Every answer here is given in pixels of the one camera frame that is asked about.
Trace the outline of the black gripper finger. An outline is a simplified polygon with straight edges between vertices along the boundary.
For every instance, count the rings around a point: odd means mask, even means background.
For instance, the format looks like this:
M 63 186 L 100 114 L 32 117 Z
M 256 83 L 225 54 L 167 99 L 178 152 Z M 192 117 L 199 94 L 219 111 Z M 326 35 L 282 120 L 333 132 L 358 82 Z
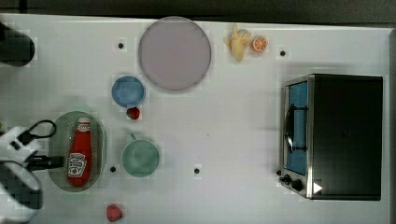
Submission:
M 27 161 L 29 171 L 39 171 L 56 169 L 64 166 L 65 158 L 63 156 L 32 156 Z

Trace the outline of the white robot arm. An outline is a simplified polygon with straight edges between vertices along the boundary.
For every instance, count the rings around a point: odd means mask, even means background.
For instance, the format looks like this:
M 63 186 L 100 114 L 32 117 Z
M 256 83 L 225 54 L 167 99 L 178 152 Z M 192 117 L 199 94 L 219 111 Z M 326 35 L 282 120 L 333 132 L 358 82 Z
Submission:
M 39 155 L 39 139 L 51 138 L 20 126 L 1 132 L 1 224 L 25 224 L 43 207 L 44 190 L 35 171 L 61 168 L 63 156 Z

